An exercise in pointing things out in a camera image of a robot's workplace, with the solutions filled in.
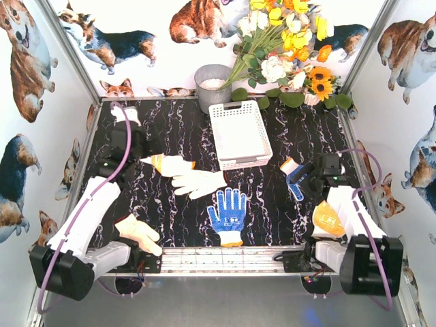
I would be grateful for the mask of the blue dotted white glove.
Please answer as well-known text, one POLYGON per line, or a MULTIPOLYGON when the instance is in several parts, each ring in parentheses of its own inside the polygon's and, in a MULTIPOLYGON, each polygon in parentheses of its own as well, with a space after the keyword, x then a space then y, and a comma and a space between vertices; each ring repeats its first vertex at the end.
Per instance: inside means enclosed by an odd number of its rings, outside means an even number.
POLYGON ((213 230, 219 235, 222 247, 243 244, 241 232, 245 226, 247 197, 239 189, 226 187, 216 192, 217 206, 208 206, 207 213, 213 230))

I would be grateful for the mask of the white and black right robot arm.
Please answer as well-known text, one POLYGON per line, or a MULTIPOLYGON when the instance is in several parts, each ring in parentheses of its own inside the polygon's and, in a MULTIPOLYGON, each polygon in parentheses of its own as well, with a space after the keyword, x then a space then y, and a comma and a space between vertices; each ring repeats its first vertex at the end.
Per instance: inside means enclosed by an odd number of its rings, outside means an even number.
POLYGON ((346 294, 399 292, 403 244, 374 222, 343 172, 338 153, 320 153, 293 177, 314 204, 315 257, 340 278, 346 294))

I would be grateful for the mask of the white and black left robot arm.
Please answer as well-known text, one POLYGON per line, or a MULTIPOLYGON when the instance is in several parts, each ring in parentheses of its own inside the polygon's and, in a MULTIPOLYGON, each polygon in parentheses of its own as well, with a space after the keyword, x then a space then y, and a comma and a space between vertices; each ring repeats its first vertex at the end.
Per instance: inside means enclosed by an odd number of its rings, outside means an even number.
POLYGON ((159 234, 136 219, 129 208, 118 217, 107 213, 127 192, 140 159, 152 150, 139 123, 115 125, 107 153, 67 221, 45 245, 30 251, 35 281, 42 292, 82 300, 102 275, 119 266, 134 266, 141 251, 161 257, 159 234))

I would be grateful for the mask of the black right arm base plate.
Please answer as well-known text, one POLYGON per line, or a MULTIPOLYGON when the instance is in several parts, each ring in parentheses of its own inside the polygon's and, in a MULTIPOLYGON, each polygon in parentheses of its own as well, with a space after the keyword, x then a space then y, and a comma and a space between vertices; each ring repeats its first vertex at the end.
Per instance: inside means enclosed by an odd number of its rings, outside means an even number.
POLYGON ((325 273, 333 273, 331 268, 304 251, 282 251, 275 255, 273 260, 281 262, 286 273, 316 273, 320 270, 325 273))

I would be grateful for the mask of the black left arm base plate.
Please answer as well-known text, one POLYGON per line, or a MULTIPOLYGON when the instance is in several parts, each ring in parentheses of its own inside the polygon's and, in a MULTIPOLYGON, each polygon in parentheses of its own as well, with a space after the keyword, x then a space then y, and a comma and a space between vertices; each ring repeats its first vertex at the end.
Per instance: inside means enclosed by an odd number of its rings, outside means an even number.
POLYGON ((160 273, 162 264, 162 255, 155 256, 143 251, 133 251, 130 253, 126 264, 117 266, 109 273, 160 273))

